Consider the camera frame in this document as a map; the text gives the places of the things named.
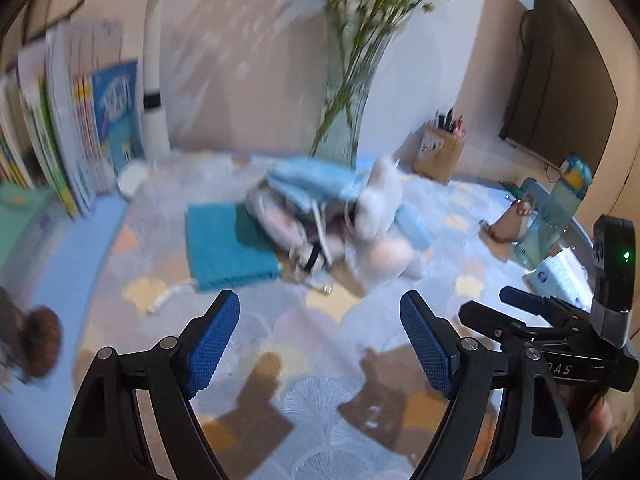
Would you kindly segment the right human hand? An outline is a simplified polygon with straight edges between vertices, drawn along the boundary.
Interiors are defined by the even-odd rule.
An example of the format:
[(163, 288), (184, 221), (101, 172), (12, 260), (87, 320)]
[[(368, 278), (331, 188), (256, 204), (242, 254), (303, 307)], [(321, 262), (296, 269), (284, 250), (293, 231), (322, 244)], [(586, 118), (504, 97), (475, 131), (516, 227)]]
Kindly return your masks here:
[(574, 425), (578, 450), (584, 460), (597, 451), (613, 423), (611, 408), (602, 394), (592, 398), (588, 408), (590, 408), (588, 414), (579, 415), (578, 423)]

